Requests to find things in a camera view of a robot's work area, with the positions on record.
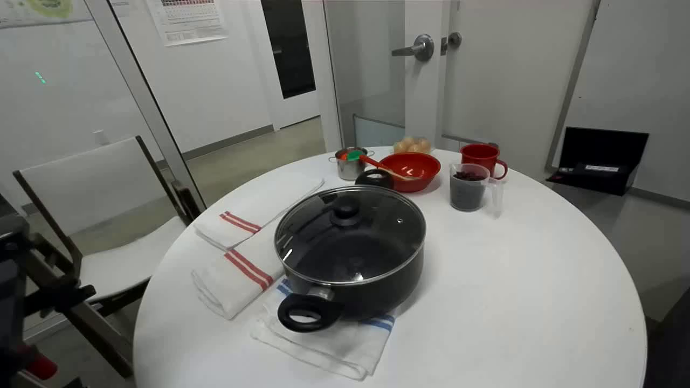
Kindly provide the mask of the glass pot lid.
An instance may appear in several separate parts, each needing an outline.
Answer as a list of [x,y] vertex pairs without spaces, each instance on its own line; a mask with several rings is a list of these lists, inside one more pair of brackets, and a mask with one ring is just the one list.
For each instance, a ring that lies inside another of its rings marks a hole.
[[292,205],[276,227],[274,249],[303,281],[351,285],[403,268],[425,236],[425,217],[409,199],[342,185]]

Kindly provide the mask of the white towel red stripes left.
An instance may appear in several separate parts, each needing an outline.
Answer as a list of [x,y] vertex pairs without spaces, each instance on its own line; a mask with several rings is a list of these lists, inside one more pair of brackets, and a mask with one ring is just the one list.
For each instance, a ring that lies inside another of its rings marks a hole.
[[262,231],[292,203],[322,185],[321,178],[277,174],[249,182],[196,221],[196,233],[219,251],[228,251]]

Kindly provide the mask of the white towel red stripes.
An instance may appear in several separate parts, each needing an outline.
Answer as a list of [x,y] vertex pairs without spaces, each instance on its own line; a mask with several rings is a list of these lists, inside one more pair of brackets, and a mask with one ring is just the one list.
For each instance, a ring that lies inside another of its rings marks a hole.
[[233,322],[281,276],[274,233],[276,222],[189,273],[198,301],[210,312]]
[[322,185],[321,178],[277,174],[249,182],[196,221],[196,233],[219,251],[228,251],[262,231],[292,203]]

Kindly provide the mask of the white towel red stripes right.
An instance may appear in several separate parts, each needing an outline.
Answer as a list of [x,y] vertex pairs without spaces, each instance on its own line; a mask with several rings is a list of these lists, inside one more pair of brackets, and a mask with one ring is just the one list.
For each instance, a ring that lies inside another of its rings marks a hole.
[[276,222],[189,273],[198,301],[210,312],[233,322],[281,276],[274,233]]

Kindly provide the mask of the white towel blue stripes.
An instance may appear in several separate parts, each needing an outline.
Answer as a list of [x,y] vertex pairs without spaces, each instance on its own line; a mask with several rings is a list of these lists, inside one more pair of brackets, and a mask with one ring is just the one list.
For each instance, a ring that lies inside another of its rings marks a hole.
[[361,382],[371,378],[395,331],[392,315],[372,315],[336,322],[321,332],[290,332],[277,322],[277,304],[292,289],[279,281],[262,301],[251,336],[300,362]]

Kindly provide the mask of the black cooking pot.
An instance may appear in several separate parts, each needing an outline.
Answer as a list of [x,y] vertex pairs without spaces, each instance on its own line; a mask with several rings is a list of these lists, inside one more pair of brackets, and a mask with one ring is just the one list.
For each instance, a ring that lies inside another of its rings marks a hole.
[[341,317],[392,312],[416,289],[426,222],[416,203],[378,185],[337,185],[286,210],[274,251],[290,294],[277,322],[319,332]]

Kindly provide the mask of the red bowl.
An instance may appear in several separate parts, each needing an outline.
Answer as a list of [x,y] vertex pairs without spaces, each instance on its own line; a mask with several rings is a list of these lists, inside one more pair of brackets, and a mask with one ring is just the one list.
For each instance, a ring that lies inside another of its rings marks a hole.
[[439,163],[428,153],[392,153],[381,159],[364,158],[364,165],[392,178],[392,187],[403,194],[423,193],[439,172]]

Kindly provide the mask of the yellow round food pieces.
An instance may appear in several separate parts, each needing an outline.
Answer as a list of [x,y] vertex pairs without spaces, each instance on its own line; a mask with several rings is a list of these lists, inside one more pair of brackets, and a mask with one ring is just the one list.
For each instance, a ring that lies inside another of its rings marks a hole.
[[403,139],[395,142],[392,153],[431,153],[431,142],[425,139]]

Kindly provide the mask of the clear cup dark contents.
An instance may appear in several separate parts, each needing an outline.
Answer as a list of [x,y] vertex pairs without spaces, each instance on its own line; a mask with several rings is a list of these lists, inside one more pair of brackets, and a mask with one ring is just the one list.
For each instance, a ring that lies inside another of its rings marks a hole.
[[480,165],[455,165],[451,169],[451,205],[456,211],[477,211],[484,196],[488,172]]

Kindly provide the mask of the red mug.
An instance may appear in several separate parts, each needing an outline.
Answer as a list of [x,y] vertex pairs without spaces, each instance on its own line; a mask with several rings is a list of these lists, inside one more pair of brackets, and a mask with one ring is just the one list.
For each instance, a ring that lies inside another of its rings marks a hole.
[[508,167],[500,159],[500,150],[488,142],[463,145],[460,163],[482,167],[493,179],[505,179],[508,172]]

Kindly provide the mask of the white glass door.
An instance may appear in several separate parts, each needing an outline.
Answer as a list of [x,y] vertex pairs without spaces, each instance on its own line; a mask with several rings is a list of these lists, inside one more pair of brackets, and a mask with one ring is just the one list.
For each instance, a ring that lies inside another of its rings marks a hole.
[[[548,172],[602,0],[321,0],[345,145],[493,142]],[[392,56],[417,35],[433,56]]]

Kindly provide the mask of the white folding chair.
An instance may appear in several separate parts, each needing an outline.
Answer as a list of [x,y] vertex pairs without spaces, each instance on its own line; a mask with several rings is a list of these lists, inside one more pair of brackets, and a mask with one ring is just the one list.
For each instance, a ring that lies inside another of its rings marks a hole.
[[173,241],[201,217],[191,193],[166,178],[140,137],[13,172],[57,238],[14,236],[11,256],[120,376],[132,343],[107,315],[141,297]]

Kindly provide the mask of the wall poster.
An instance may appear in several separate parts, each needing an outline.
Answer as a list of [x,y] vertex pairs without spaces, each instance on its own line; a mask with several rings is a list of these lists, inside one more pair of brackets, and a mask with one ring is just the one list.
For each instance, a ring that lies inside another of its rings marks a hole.
[[166,46],[219,42],[228,35],[218,0],[143,0]]

